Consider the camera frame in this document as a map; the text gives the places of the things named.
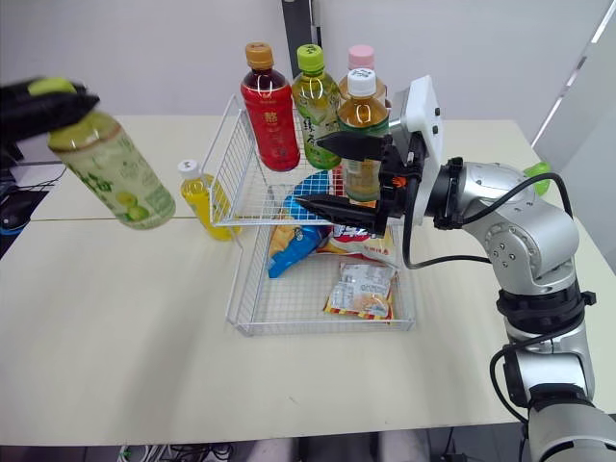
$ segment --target orange bottle cap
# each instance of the orange bottle cap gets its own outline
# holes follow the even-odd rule
[[[270,69],[273,67],[271,47],[262,41],[252,41],[246,46],[246,60],[253,69]]]

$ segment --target pink bottle cap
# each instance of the pink bottle cap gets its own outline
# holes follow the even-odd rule
[[[353,45],[348,49],[348,70],[358,67],[374,70],[374,48],[369,45]]]

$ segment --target red bottle label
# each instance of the red bottle label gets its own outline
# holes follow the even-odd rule
[[[242,96],[257,137],[261,160],[270,169],[287,171],[299,163],[291,87],[257,90],[242,85]]]

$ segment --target green bottle cap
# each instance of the green bottle cap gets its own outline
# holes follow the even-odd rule
[[[524,175],[526,175],[528,178],[532,178],[533,176],[537,176],[542,173],[548,173],[551,170],[552,169],[550,167],[550,164],[548,164],[547,162],[540,162],[539,164],[535,164],[534,166],[524,170]],[[537,194],[543,195],[548,191],[548,188],[550,187],[550,180],[538,181],[534,184],[534,187]]]
[[[46,93],[55,93],[59,91],[65,93],[77,92],[77,90],[73,87],[73,84],[68,82],[63,77],[50,77],[48,79],[36,80],[28,86],[28,92],[32,96]]]
[[[297,48],[297,65],[305,72],[317,72],[325,67],[323,50],[318,45],[309,43]]]

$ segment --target white bottle cap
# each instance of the white bottle cap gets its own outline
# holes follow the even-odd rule
[[[185,180],[195,180],[201,176],[201,169],[199,168],[199,162],[193,159],[187,159],[177,165],[177,171],[180,172],[182,178]]]
[[[371,69],[358,67],[346,76],[348,94],[355,97],[372,96],[376,93],[376,74]]]

